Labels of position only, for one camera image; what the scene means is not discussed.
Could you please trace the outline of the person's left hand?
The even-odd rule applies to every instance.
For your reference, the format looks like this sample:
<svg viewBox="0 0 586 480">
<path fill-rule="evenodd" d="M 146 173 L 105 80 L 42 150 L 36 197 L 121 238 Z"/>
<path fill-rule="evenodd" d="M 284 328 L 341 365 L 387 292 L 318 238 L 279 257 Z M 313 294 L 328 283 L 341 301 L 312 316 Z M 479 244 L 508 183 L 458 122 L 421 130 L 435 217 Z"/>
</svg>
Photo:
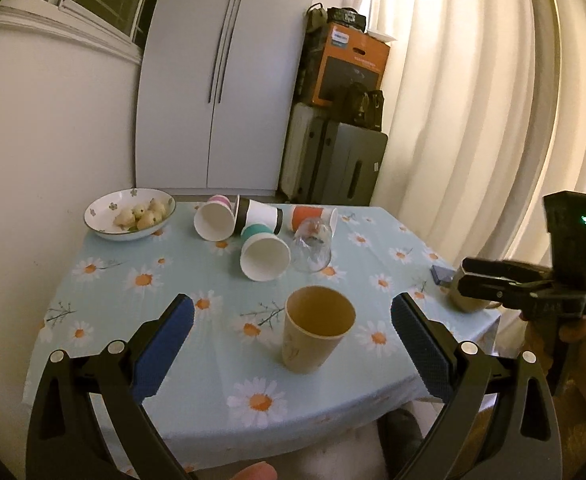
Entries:
<svg viewBox="0 0 586 480">
<path fill-rule="evenodd" d="M 267 462 L 259 462 L 247 466 L 234 474 L 230 480 L 277 480 L 278 473 L 274 466 Z"/>
</svg>

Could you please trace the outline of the person's right hand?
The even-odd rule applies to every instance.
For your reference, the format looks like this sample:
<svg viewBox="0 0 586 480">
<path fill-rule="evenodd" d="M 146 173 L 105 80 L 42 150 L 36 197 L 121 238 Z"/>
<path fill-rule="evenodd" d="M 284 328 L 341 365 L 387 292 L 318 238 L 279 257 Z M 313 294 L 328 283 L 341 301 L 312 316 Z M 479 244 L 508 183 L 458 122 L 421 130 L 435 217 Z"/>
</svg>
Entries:
<svg viewBox="0 0 586 480">
<path fill-rule="evenodd" d="M 562 440 L 572 448 L 586 447 L 586 318 L 558 333 L 575 351 L 567 365 L 567 382 L 562 392 L 553 396 L 558 410 Z"/>
</svg>

